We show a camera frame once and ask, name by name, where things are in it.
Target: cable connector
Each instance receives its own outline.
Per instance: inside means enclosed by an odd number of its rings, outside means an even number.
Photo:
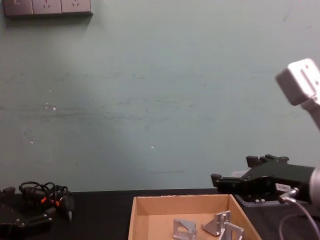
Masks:
[[[278,201],[281,204],[295,203],[297,200],[294,198],[296,198],[298,195],[299,195],[299,188],[294,187],[294,188],[290,189],[289,191],[285,192],[284,194],[281,194],[278,197]]]

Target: open cardboard box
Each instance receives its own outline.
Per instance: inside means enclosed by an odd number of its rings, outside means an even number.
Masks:
[[[128,240],[173,240],[174,219],[196,223],[196,240],[217,240],[201,229],[215,213],[230,210],[231,223],[244,228],[244,240],[261,240],[232,195],[149,196],[133,199]]]

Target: light teal wall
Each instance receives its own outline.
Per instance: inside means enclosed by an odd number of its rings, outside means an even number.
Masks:
[[[320,63],[320,1],[91,2],[92,19],[0,19],[1,188],[208,188],[247,155],[319,164],[274,76]]]

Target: wall socket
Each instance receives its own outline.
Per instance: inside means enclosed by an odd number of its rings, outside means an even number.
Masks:
[[[67,13],[91,13],[90,0],[61,0],[62,12]]]
[[[3,0],[3,8],[7,16],[33,15],[32,0]]]
[[[60,0],[32,0],[33,14],[61,14]]]
[[[91,0],[2,0],[7,17],[29,15],[91,15]]]

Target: black tabletop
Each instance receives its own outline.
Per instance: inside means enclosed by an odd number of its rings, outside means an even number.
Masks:
[[[74,193],[75,213],[72,222],[55,216],[50,231],[29,237],[30,240],[127,240],[133,198],[136,196],[216,194],[215,189],[131,190]],[[14,207],[24,212],[16,198]],[[311,214],[317,212],[307,205]],[[286,215],[297,213],[295,206],[243,208],[263,240],[279,240],[279,223]],[[315,238],[308,221],[303,217],[288,219],[284,236],[291,240]]]

